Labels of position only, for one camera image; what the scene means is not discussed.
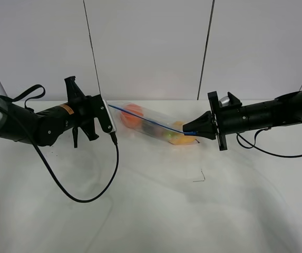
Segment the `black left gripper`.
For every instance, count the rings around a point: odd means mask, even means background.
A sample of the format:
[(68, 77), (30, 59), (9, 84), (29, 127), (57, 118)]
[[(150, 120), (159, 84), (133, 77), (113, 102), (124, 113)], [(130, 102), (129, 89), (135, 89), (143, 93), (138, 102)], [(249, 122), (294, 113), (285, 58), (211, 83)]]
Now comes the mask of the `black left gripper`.
[(73, 114), (66, 118), (66, 129), (72, 129), (74, 148), (78, 147), (78, 127), (82, 129), (89, 141), (99, 138), (95, 132), (94, 119), (97, 118), (101, 129), (106, 132), (106, 107), (101, 95), (86, 96), (76, 84), (76, 76), (64, 79), (67, 103)]

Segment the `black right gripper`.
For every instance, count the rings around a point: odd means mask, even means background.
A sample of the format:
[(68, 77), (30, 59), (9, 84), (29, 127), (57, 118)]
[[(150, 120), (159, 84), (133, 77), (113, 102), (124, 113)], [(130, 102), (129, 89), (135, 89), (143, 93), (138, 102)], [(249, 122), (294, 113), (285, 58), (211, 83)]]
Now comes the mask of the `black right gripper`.
[(184, 124), (183, 131), (196, 132), (196, 136), (209, 140), (215, 140), (217, 137), (219, 150), (227, 150), (226, 135), (239, 132), (248, 121), (247, 112), (242, 107), (241, 101), (230, 92), (227, 96), (230, 97), (231, 104), (221, 108), (217, 92), (208, 93), (211, 111)]

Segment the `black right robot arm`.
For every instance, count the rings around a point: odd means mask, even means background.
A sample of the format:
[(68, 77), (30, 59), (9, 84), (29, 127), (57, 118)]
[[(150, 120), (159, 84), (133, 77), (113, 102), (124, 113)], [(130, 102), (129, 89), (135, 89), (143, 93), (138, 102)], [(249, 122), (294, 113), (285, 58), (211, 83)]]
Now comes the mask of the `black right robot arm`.
[(302, 124), (302, 91), (270, 101), (243, 105), (232, 93), (222, 99), (208, 93), (210, 110), (183, 125), (184, 135), (218, 140), (219, 150), (227, 150), (226, 135), (252, 130)]

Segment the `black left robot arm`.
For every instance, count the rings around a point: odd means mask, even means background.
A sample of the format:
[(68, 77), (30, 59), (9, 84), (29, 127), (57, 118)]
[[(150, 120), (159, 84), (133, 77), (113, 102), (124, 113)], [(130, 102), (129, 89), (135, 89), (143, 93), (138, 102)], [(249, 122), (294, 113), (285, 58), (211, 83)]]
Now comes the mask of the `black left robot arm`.
[(90, 141), (99, 137), (95, 132), (95, 119), (104, 132), (110, 133), (113, 124), (101, 95), (85, 95), (74, 76), (66, 78), (65, 84), (67, 102), (40, 112), (16, 105), (21, 99), (30, 100), (29, 94), (40, 89), (39, 84), (14, 99), (0, 95), (0, 138), (28, 144), (35, 142), (39, 147), (52, 146), (61, 134), (71, 129), (77, 147), (79, 129)]

